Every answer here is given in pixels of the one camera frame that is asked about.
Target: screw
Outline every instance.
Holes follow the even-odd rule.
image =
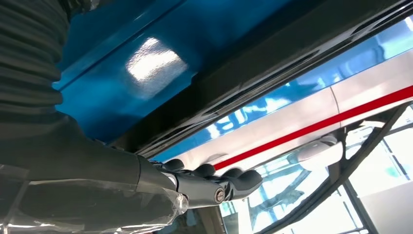
[[[222,188],[217,189],[217,191],[215,192],[215,201],[217,203],[221,203],[224,200],[224,190]]]

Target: transparent plastic cover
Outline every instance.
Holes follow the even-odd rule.
[[[7,167],[0,165],[0,233],[151,233],[188,208],[182,194],[168,189],[87,179],[27,181]]]

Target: blue surface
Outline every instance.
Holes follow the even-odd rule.
[[[111,141],[289,1],[117,0],[77,16],[59,65],[57,109],[89,137]]]
[[[62,80],[54,84],[64,97],[57,109],[73,116],[87,136],[112,141],[290,1],[116,0],[77,16],[59,64]],[[174,157],[405,51],[406,38],[412,38],[408,26],[395,25],[156,159]]]

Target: white panel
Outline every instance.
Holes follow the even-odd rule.
[[[178,158],[184,162],[188,169],[194,169],[205,162],[216,164],[336,114],[338,114],[338,109],[334,96],[330,89],[324,89],[231,133],[183,153]],[[231,167],[249,169],[339,127],[338,123],[321,129],[243,160]],[[223,156],[211,161],[213,155]]]
[[[413,85],[413,50],[394,57],[382,64],[363,71],[332,86],[340,112],[358,107],[403,88]],[[374,111],[347,119],[342,126],[383,112],[403,102],[387,105]]]
[[[380,234],[413,233],[413,182],[361,197]]]

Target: black frame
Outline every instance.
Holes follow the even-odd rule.
[[[411,0],[294,1],[114,145],[150,158],[412,12]]]

